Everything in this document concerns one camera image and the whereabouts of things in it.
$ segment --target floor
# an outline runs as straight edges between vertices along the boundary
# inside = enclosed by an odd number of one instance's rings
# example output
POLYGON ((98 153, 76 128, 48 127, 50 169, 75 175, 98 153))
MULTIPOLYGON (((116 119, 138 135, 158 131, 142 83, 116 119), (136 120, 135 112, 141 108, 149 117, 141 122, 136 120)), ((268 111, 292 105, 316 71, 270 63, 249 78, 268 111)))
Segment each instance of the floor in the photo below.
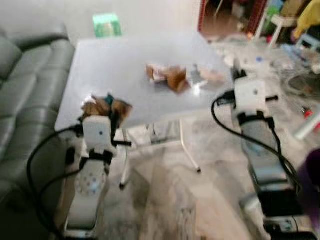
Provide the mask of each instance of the floor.
MULTIPOLYGON (((249 74, 267 82, 268 95, 280 96, 279 102, 268 105, 269 111, 275 117, 284 155, 298 168, 318 146, 320 138, 313 134, 299 142, 292 136, 304 120, 295 100, 281 90, 281 80, 271 67, 271 62, 282 55, 277 49, 268 51, 263 42, 248 43, 245 38, 234 38, 214 42, 212 48, 226 64, 239 57, 249 74)), ((217 114, 225 124, 232 125, 228 106, 220 107, 217 114)), ((244 215, 239 207, 239 200, 254 191, 241 140, 220 128, 209 114, 183 119, 183 126, 186 145, 201 166, 202 174, 196 173, 181 147, 134 152, 130 154, 130 179, 121 191, 125 151, 119 147, 111 164, 110 189, 100 209, 103 221, 99 239, 219 240, 235 236, 239 240, 270 239, 263 230, 261 209, 244 215)), ((138 139, 148 139, 144 127, 133 129, 132 134, 138 139)), ((72 191, 69 182, 65 199, 70 198, 72 191)), ((67 209, 68 204, 64 203, 57 210, 59 226, 63 226, 67 209)))
POLYGON ((225 2, 217 17, 215 18, 215 12, 218 6, 218 2, 211 0, 206 5, 205 16, 203 21, 203 27, 201 33, 206 38, 212 36, 226 37, 228 35, 241 32, 238 28, 242 23, 231 14, 231 6, 228 6, 228 2, 225 2))

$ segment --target yellow object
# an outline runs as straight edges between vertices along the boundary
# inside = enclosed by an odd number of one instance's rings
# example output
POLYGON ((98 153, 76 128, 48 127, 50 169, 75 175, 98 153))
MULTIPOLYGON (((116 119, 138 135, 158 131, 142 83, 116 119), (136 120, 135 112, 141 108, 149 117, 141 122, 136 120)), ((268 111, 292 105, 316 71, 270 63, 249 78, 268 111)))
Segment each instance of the yellow object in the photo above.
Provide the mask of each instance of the yellow object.
POLYGON ((299 39, 311 26, 320 25, 320 0, 312 0, 297 22, 294 37, 299 39))

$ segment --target cardboard box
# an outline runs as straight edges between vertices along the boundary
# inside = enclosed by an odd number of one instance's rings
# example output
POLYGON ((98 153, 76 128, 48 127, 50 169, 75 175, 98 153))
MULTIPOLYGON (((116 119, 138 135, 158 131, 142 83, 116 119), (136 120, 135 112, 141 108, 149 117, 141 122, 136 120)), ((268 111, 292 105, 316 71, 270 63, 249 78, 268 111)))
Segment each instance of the cardboard box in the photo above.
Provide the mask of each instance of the cardboard box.
POLYGON ((298 17, 311 0, 286 0, 281 11, 281 16, 298 17))

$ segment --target leather couch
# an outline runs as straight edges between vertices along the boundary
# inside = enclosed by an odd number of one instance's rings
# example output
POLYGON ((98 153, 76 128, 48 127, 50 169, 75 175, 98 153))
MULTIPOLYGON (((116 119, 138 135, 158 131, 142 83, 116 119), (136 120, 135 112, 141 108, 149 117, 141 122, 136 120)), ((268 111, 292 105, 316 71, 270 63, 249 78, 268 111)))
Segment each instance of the leather couch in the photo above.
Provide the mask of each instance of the leather couch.
MULTIPOLYGON (((74 47, 66 27, 22 1, 0 3, 0 239, 43 240, 33 207, 26 165, 33 149, 52 134, 72 64, 74 47)), ((60 138, 37 154, 32 175, 40 189, 64 172, 60 138)), ((53 215, 61 183, 43 198, 53 215)))

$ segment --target purple object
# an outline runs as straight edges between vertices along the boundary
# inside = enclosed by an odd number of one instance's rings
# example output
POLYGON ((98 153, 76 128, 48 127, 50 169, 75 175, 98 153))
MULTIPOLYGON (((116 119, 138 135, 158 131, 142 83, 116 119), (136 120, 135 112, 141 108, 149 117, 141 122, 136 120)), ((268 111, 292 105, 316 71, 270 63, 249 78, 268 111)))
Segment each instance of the purple object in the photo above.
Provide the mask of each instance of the purple object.
POLYGON ((298 177, 302 185, 298 200, 319 232, 320 193, 316 188, 320 187, 320 149, 309 154, 298 170, 298 177))

